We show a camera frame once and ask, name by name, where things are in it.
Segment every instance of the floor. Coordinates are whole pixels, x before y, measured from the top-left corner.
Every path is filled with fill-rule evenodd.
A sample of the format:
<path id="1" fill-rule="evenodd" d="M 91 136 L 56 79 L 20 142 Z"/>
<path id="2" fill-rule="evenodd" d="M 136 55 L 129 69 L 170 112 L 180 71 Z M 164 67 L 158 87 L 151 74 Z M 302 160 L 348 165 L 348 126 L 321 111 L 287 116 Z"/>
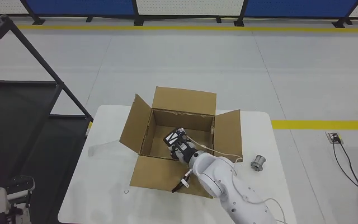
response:
<path id="1" fill-rule="evenodd" d="M 24 19 L 16 22 L 29 23 Z M 54 18 L 47 21 L 66 22 L 84 24 Z M 247 25 L 332 27 L 329 22 L 262 20 Z M 93 116 L 102 104 L 131 105 L 135 93 L 151 104 L 155 87 L 167 86 L 216 92 L 218 109 L 264 111 L 272 120 L 358 120 L 357 33 L 23 33 Z M 1 40 L 0 52 L 0 79 L 51 80 L 14 35 Z M 81 112 L 64 94 L 53 113 Z M 296 219 L 298 224 L 354 224 L 358 191 L 339 170 L 324 131 L 275 130 Z M 340 134 L 358 171 L 358 131 L 341 130 Z M 339 147 L 337 154 L 348 170 Z"/>

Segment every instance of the wall outlet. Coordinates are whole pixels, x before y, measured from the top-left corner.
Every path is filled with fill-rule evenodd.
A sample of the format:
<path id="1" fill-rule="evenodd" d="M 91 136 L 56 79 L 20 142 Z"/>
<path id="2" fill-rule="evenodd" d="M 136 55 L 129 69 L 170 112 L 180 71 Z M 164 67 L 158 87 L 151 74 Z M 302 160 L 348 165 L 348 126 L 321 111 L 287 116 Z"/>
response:
<path id="1" fill-rule="evenodd" d="M 334 140 L 333 140 L 333 135 L 334 135 L 334 134 L 338 135 L 338 137 L 339 137 L 340 140 L 341 140 L 341 144 L 343 144 L 343 139 L 342 139 L 341 135 L 340 135 L 338 132 L 326 132 L 326 136 L 327 136 L 327 138 L 328 138 L 330 144 L 339 144 L 338 141 L 334 141 Z"/>

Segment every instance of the white cable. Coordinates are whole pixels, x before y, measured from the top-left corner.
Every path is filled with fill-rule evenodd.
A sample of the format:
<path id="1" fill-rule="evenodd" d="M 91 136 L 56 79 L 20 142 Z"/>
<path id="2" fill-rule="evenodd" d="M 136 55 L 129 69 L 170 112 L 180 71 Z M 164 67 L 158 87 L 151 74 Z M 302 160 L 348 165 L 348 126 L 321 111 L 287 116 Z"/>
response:
<path id="1" fill-rule="evenodd" d="M 279 207 L 280 207 L 280 209 L 281 209 L 281 211 L 282 211 L 282 216 L 284 217 L 284 220 L 283 220 L 283 221 L 281 221 L 281 220 L 276 220 L 276 221 L 277 221 L 277 222 L 282 222 L 282 223 L 284 223 L 284 224 L 287 224 L 287 222 L 286 222 L 286 217 L 285 217 L 285 212 L 284 212 L 284 210 L 282 209 L 282 206 L 280 205 L 280 203 L 279 203 L 275 198 L 267 198 L 266 200 L 262 200 L 262 201 L 260 201 L 260 202 L 250 202 L 250 201 L 248 201 L 247 199 L 244 199 L 243 195 L 242 195 L 242 194 L 239 192 L 239 190 L 236 188 L 236 185 L 235 185 L 235 182 L 234 182 L 234 173 L 236 173 L 235 167 L 236 167 L 237 161 L 240 160 L 240 159 L 241 159 L 241 160 L 243 159 L 241 156 L 234 155 L 234 154 L 226 154 L 226 153 L 222 153 L 222 152 L 213 150 L 212 148 L 209 148 L 209 147 L 207 147 L 207 146 L 204 146 L 203 144 L 197 143 L 194 139 L 190 138 L 189 136 L 187 136 L 187 137 L 188 137 L 190 140 L 192 140 L 195 144 L 197 144 L 198 146 L 201 146 L 202 148 L 205 148 L 205 149 L 207 149 L 207 150 L 211 150 L 211 151 L 217 152 L 217 153 L 222 154 L 222 155 L 235 156 L 235 157 L 237 157 L 237 159 L 235 160 L 235 163 L 234 163 L 234 168 L 233 168 L 233 171 L 234 171 L 234 172 L 232 172 L 232 174 L 231 174 L 231 181 L 232 181 L 232 183 L 233 183 L 233 185 L 234 185 L 234 188 L 235 188 L 236 192 L 241 196 L 241 198 L 242 198 L 245 202 L 248 202 L 248 203 L 250 203 L 250 204 L 262 204 L 262 203 L 267 202 L 268 200 L 273 200 L 274 202 L 276 202 L 276 203 L 279 205 Z"/>
<path id="2" fill-rule="evenodd" d="M 190 138 L 189 136 L 187 136 L 187 137 L 188 137 L 188 139 L 192 140 L 195 144 L 197 144 L 198 146 L 201 146 L 202 148 L 205 148 L 205 149 L 207 149 L 207 150 L 211 150 L 211 151 L 213 151 L 213 152 L 217 152 L 217 153 L 222 154 L 222 155 L 226 155 L 226 156 L 235 156 L 235 157 L 238 157 L 238 158 L 242 159 L 242 157 L 241 157 L 241 156 L 234 155 L 234 154 L 226 154 L 226 153 L 222 153 L 222 152 L 219 152 L 219 151 L 213 150 L 212 148 L 209 148 L 209 147 L 207 147 L 207 146 L 204 146 L 203 144 L 199 144 L 199 143 L 197 143 L 194 139 Z"/>

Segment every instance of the black cable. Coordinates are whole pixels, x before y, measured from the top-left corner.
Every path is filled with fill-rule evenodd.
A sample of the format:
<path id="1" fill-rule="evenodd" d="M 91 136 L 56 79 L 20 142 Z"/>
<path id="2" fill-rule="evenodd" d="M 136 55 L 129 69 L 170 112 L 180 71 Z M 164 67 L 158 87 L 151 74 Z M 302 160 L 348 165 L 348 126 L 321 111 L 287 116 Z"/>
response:
<path id="1" fill-rule="evenodd" d="M 341 147 L 342 147 L 343 151 L 345 152 L 345 154 L 346 154 L 346 156 L 347 156 L 347 158 L 348 158 L 349 167 L 350 167 L 350 169 L 351 169 L 351 171 L 352 171 L 352 174 L 353 174 L 354 178 L 356 179 L 356 181 L 357 181 L 357 183 L 358 183 L 358 178 L 357 178 L 356 174 L 355 174 L 355 173 L 354 173 L 354 171 L 353 171 L 353 167 L 352 167 L 351 159 L 349 158 L 349 156 L 348 156 L 348 154 L 347 154 L 347 152 L 346 152 L 346 150 L 345 150 L 345 148 L 343 147 L 343 145 L 342 145 L 342 143 L 341 143 L 341 142 L 340 142 L 340 145 L 341 145 Z"/>
<path id="2" fill-rule="evenodd" d="M 346 177 L 347 177 L 354 185 L 356 185 L 356 186 L 358 187 L 358 184 L 356 184 L 356 183 L 346 174 L 346 172 L 343 170 L 343 168 L 342 168 L 340 162 L 338 161 L 337 156 L 336 156 L 336 149 L 335 149 L 335 143 L 334 143 L 334 141 L 335 141 L 335 140 L 333 139 L 333 152 L 334 152 L 334 154 L 335 154 L 335 158 L 336 158 L 336 161 L 337 161 L 337 163 L 338 163 L 338 166 L 341 168 L 342 172 L 346 175 Z M 344 152 L 345 152 L 345 154 L 346 154 L 346 156 L 347 156 L 347 158 L 348 158 L 351 171 L 352 171 L 354 177 L 357 179 L 357 177 L 356 177 L 356 175 L 355 175 L 355 173 L 354 173 L 354 171 L 353 171 L 352 165 L 351 165 L 351 160 L 350 160 L 348 154 L 346 153 L 346 150 L 345 150 L 344 148 L 343 148 L 343 150 L 344 150 Z"/>

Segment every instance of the yellow floor line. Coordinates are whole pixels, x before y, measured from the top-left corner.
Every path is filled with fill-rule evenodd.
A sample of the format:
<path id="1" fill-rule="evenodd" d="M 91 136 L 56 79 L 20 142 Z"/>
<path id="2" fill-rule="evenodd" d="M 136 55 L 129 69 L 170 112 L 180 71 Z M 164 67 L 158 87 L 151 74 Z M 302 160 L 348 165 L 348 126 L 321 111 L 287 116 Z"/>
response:
<path id="1" fill-rule="evenodd" d="M 272 120 L 273 129 L 358 130 L 358 120 Z"/>
<path id="2" fill-rule="evenodd" d="M 17 25 L 22 30 L 196 30 L 196 31 L 268 31 L 268 32 L 358 32 L 358 28 L 258 27 L 258 26 L 109 26 L 109 25 Z"/>

